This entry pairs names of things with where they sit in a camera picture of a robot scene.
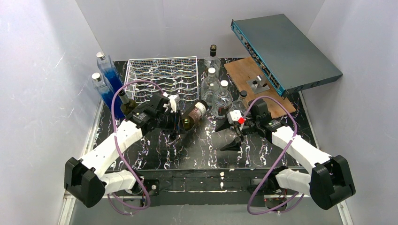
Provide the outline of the large clear round bottle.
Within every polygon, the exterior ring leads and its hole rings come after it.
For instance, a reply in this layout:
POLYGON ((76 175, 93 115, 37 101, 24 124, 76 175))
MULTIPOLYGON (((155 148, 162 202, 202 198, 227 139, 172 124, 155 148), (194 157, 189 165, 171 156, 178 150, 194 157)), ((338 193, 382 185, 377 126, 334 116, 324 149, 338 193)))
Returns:
POLYGON ((211 113, 217 119, 223 119, 232 104, 232 94, 228 89, 229 82, 222 80, 219 90, 213 95, 211 113))

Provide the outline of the clear bottle copper neck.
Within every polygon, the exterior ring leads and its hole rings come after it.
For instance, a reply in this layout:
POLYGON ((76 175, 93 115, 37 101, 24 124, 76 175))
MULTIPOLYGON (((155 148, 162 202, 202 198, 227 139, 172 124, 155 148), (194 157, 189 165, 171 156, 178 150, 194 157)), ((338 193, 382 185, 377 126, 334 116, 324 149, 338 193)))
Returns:
POLYGON ((247 97, 247 91, 246 90, 240 91, 239 97, 231 104, 230 112, 234 110, 239 110, 241 115, 244 115, 244 113, 246 112, 246 103, 245 103, 246 97, 247 97))

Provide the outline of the dark wine bottle silver cap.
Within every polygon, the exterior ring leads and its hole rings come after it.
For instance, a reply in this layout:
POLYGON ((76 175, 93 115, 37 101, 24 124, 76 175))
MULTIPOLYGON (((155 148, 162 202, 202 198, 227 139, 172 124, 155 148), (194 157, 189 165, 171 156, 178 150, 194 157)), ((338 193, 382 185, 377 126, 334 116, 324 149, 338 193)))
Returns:
POLYGON ((121 101, 120 109, 125 116, 131 113, 138 105, 133 99, 127 96, 124 90, 120 90, 118 97, 121 101))

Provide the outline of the clear bottle white cap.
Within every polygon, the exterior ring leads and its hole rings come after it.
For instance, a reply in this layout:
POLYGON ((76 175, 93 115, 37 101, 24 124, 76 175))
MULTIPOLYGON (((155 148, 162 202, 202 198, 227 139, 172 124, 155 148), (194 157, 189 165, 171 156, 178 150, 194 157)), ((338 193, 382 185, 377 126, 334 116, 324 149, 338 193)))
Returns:
POLYGON ((207 71, 207 77, 201 84, 201 99, 205 101, 209 107, 212 106, 213 96, 218 91, 219 87, 220 81, 216 74, 216 69, 210 67, 207 71))

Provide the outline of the clear blue-tinted bottle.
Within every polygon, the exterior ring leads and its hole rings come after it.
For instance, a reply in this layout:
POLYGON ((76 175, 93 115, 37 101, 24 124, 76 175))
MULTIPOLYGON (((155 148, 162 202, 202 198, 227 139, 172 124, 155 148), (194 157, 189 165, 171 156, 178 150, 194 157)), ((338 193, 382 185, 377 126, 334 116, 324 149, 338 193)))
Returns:
MULTIPOLYGON (((101 95, 102 100, 105 102, 106 106, 111 110, 111 103, 114 97, 115 91, 111 87, 109 81, 101 73, 92 74, 92 83, 95 90, 101 95)), ((114 111, 116 119, 123 119, 125 116, 121 111, 122 102, 119 97, 116 98, 114 103, 114 111)))

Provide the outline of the square bottle dark label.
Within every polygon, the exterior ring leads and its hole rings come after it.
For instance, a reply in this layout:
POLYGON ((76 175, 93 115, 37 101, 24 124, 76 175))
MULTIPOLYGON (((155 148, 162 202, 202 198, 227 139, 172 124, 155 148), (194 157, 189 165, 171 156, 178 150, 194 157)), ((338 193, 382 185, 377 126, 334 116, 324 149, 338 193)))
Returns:
POLYGON ((219 72, 221 68, 221 60, 216 56, 217 46, 210 46, 210 54, 205 57, 204 64, 206 66, 206 72, 208 72, 209 68, 215 68, 215 75, 219 77, 219 72))

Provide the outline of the blue square bottle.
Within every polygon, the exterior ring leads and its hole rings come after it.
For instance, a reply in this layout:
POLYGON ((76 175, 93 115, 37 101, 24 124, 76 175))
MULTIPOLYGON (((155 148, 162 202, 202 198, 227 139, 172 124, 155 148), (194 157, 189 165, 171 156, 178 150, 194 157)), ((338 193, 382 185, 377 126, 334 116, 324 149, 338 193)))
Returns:
POLYGON ((111 57, 103 52, 98 52, 96 57, 100 72, 107 78, 114 92, 118 91, 123 86, 123 83, 111 57))

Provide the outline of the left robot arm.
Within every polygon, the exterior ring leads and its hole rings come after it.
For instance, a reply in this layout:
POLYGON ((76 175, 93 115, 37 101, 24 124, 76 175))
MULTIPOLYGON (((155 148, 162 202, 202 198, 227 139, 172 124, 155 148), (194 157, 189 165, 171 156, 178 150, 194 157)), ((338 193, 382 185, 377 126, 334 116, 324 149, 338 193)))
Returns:
POLYGON ((132 190, 142 184, 139 177, 128 171, 107 173, 110 165, 131 145, 147 133, 160 129, 173 136, 183 132, 180 97, 155 93, 148 102, 137 105, 107 139, 89 153, 65 164, 64 188, 87 208, 96 205, 104 195, 132 190))

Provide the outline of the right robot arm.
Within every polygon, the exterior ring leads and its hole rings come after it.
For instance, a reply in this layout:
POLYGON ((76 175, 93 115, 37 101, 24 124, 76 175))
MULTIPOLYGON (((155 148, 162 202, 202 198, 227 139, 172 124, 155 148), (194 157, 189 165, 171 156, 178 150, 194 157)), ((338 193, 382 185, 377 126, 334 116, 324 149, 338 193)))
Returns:
POLYGON ((271 166, 262 180, 252 179, 247 190, 251 193, 248 207, 257 195, 267 195, 277 190, 292 190, 295 194, 308 195, 323 210, 328 210, 347 198, 355 195, 348 161, 341 155, 331 156, 314 147, 297 134, 297 128, 287 126, 284 121, 274 120, 262 97, 251 101, 246 118, 239 110, 229 112, 216 126, 219 132, 233 128, 236 138, 221 148, 221 151, 239 151, 244 137, 258 133, 270 143, 283 148, 283 153, 295 158, 306 173, 295 171, 287 166, 271 166))

